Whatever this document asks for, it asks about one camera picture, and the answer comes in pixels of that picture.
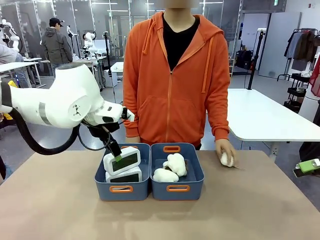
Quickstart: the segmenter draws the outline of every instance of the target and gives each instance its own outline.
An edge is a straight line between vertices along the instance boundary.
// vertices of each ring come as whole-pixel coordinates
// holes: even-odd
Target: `blue plastic bin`
[[[156,169],[162,168],[169,154],[180,153],[187,161],[187,176],[179,182],[157,182],[153,180]],[[198,200],[205,175],[196,149],[189,143],[157,143],[151,146],[150,177],[153,197],[161,201]]]
[[[102,201],[142,201],[148,196],[148,182],[150,177],[150,146],[145,143],[123,143],[125,146],[137,147],[140,150],[141,163],[139,168],[142,172],[142,182],[107,183],[104,161],[95,174],[94,180]]]

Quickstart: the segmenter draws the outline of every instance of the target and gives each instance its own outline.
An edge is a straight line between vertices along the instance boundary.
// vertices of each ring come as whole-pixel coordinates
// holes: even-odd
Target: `person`
[[[60,32],[62,21],[53,17],[49,20],[49,27],[46,28],[42,35],[42,46],[44,48],[45,57],[50,61],[53,75],[56,77],[56,68],[72,63],[71,47],[67,41],[67,37]]]
[[[13,48],[0,44],[0,65],[14,62],[24,62],[24,58]],[[29,86],[25,72],[19,71],[16,73],[16,75],[18,77],[20,87],[28,88]]]
[[[128,143],[190,143],[201,147],[208,121],[218,157],[236,162],[228,140],[229,53],[224,33],[194,1],[166,0],[165,12],[136,24],[128,35],[123,70]]]
[[[4,180],[6,180],[8,177],[10,177],[12,173],[13,172],[10,169],[10,167],[4,163],[4,161],[2,160],[2,158],[0,156],[0,185]]]

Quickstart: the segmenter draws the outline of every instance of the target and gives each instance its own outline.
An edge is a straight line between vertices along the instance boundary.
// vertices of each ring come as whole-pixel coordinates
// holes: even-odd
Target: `hand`
[[[226,155],[228,157],[228,164],[231,163],[231,157],[233,157],[233,165],[235,167],[238,166],[238,159],[237,159],[237,152],[234,148],[234,146],[232,146],[232,144],[229,142],[228,139],[219,139],[215,141],[215,150],[216,150],[216,154],[219,158],[219,160],[221,159],[221,156],[224,152],[226,152]]]
[[[126,137],[125,142],[127,144],[139,144],[139,143],[141,143],[140,136]]]

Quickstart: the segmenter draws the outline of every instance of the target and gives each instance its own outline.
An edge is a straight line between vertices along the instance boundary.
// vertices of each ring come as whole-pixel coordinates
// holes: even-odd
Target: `black cap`
[[[61,23],[63,23],[63,21],[60,21],[59,18],[56,18],[56,17],[50,18],[50,20],[49,20],[49,26],[50,27],[55,27],[56,24],[59,24],[60,27],[63,27],[61,25]]]

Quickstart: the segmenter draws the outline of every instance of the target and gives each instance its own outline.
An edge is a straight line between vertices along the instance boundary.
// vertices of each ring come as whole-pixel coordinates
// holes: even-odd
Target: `green device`
[[[313,171],[320,169],[320,160],[319,158],[316,158],[313,160],[300,162],[298,165],[304,174],[312,173]]]

